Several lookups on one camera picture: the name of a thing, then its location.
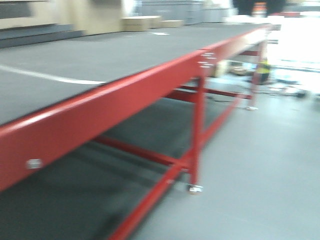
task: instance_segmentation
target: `table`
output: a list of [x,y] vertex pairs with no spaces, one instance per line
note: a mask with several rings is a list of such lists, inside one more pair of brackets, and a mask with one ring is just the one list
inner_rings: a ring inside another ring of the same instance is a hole
[[[1,50],[2,195],[92,140],[168,166],[108,239],[125,239],[181,172],[190,174],[191,193],[202,191],[201,148],[240,99],[254,105],[253,94],[206,89],[205,78],[220,60],[260,56],[266,25],[207,23],[157,32],[168,35],[122,32]],[[258,51],[248,50],[256,45]],[[185,85],[190,80],[196,85]],[[204,129],[206,93],[234,101]],[[162,97],[194,108],[192,142],[180,158],[101,135]]]

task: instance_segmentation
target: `concrete floor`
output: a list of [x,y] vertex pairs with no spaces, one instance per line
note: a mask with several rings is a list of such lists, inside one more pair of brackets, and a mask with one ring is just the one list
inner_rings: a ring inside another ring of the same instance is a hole
[[204,192],[181,176],[131,240],[320,239],[320,101],[259,94],[257,107],[205,147]]

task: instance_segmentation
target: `gray tabletop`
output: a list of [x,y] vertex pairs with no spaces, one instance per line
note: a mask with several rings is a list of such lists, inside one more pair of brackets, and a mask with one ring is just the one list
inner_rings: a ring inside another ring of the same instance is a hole
[[258,27],[203,23],[1,49],[0,125]]

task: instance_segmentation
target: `beige wall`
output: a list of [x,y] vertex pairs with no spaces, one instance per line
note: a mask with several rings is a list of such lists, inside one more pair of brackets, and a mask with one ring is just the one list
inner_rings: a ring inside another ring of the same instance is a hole
[[56,0],[61,24],[74,24],[86,35],[122,31],[121,0]]
[[0,19],[0,29],[46,25],[54,24],[57,22],[54,10],[52,8],[52,2],[32,1],[29,3],[29,6],[34,17],[15,17]]

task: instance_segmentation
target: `cardboard box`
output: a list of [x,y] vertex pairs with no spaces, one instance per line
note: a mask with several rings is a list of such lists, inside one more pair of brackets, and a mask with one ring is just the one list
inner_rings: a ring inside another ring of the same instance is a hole
[[132,16],[132,17],[124,17],[122,18],[122,22],[124,26],[127,25],[143,25],[147,29],[151,26],[151,21],[148,17],[145,16]]
[[124,25],[123,31],[124,32],[144,32],[147,31],[149,28],[147,25]]
[[158,29],[162,26],[162,17],[161,16],[145,16],[150,21],[151,29]]
[[161,22],[163,28],[180,28],[183,24],[183,20],[166,20]]

